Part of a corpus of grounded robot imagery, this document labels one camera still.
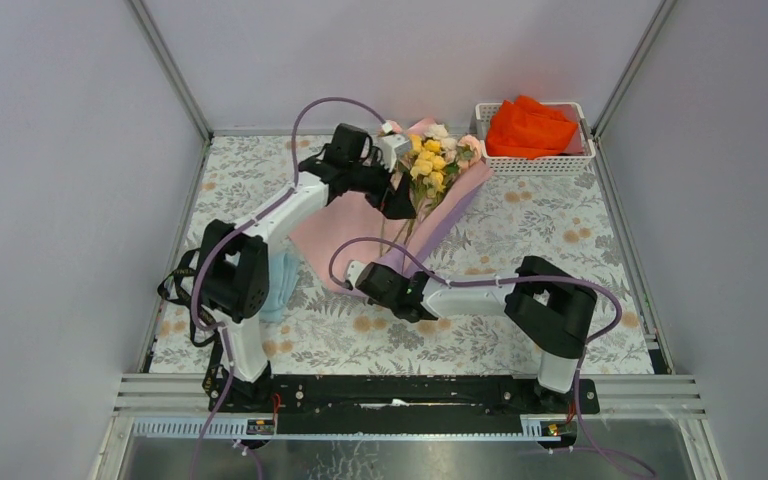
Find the yellow fake flower stem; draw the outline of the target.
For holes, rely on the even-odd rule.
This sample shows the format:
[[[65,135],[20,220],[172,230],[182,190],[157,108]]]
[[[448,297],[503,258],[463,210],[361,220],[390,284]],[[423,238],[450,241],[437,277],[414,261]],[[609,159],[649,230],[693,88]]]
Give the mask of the yellow fake flower stem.
[[[407,134],[412,150],[404,155],[396,166],[397,181],[401,177],[412,179],[411,198],[416,208],[416,218],[405,220],[396,231],[393,241],[406,245],[418,224],[426,220],[447,195],[454,182],[454,172],[445,160],[423,146],[424,134]]]

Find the pink purple wrapping paper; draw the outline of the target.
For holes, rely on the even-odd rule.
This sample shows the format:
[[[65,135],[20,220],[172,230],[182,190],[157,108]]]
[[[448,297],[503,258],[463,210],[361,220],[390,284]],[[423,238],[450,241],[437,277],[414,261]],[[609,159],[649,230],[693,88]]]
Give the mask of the pink purple wrapping paper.
[[[423,119],[402,134],[424,134],[433,123],[438,122]],[[342,277],[352,260],[385,264],[409,275],[415,268],[401,251],[376,242],[346,243],[360,237],[381,238],[404,246],[420,261],[428,258],[492,176],[483,158],[463,173],[459,172],[456,159],[449,167],[454,172],[454,182],[447,195],[430,216],[418,224],[406,245],[392,240],[405,220],[386,219],[359,193],[347,193],[309,217],[291,233],[290,240],[324,286],[335,293],[352,293],[330,278],[331,274]]]

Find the pink fake flower stem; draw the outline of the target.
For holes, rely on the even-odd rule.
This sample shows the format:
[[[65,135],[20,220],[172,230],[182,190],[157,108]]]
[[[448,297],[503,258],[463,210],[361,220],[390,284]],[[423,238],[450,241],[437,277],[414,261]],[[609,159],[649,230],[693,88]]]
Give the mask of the pink fake flower stem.
[[[393,120],[386,120],[381,124],[378,135],[389,136],[389,135],[399,135],[402,133],[403,133],[403,129],[397,122]]]
[[[456,144],[456,163],[460,173],[482,160],[482,143],[473,135],[462,136]]]

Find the white fake flower stem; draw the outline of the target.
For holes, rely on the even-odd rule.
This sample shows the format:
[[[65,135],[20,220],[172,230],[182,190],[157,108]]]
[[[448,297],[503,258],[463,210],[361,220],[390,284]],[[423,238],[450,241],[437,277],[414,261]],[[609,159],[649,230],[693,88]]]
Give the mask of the white fake flower stem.
[[[423,146],[426,150],[441,156],[447,164],[457,156],[458,141],[450,135],[443,124],[433,123],[424,133]]]

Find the black printed ribbon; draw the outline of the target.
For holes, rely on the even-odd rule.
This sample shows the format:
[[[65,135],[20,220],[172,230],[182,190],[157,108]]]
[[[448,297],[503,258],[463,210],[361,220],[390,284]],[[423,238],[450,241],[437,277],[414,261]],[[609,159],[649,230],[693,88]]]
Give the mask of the black printed ribbon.
[[[185,279],[191,279],[196,276],[196,268],[193,266],[193,260],[198,254],[198,249],[187,250],[181,256],[177,266],[166,276],[158,285],[156,291],[159,297],[173,305],[183,307],[187,313],[190,312],[191,294],[186,290],[183,283]],[[188,334],[190,343],[197,348],[211,347],[211,355],[202,381],[202,388],[209,398],[218,400],[222,389],[224,388],[223,368],[221,367],[223,346],[217,331],[206,333],[201,332],[203,336],[199,339],[199,329],[192,319],[188,320]]]

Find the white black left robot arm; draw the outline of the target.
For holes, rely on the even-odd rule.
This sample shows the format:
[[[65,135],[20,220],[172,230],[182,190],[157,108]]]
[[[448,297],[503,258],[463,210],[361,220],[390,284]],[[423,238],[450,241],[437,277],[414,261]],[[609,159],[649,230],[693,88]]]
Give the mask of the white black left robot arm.
[[[318,153],[295,160],[292,183],[261,211],[235,224],[208,225],[200,245],[191,311],[218,312],[214,326],[225,352],[223,366],[236,379],[232,398],[245,410],[261,409],[270,397],[271,387],[261,377],[269,362],[261,346],[258,314],[269,291],[271,249],[346,193],[359,194],[386,219],[415,218],[411,178],[397,171],[410,148],[404,134],[374,138],[341,123]]]

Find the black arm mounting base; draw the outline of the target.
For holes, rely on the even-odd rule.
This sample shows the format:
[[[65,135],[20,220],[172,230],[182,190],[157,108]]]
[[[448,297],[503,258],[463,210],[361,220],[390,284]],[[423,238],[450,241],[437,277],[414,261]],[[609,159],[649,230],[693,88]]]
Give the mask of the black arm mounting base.
[[[281,435],[519,434],[523,415],[600,411],[595,384],[556,393],[534,378],[486,376],[270,375],[236,380],[228,394],[223,372],[207,373],[210,407],[259,413]]]

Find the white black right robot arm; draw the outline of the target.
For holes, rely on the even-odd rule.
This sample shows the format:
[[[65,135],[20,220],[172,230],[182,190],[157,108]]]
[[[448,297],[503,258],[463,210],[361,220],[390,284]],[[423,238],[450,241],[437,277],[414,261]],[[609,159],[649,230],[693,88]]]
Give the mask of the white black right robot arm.
[[[573,398],[597,294],[547,260],[526,256],[515,276],[440,280],[424,271],[406,277],[389,266],[353,261],[347,286],[409,321],[456,315],[505,316],[541,350],[535,402],[557,412]]]

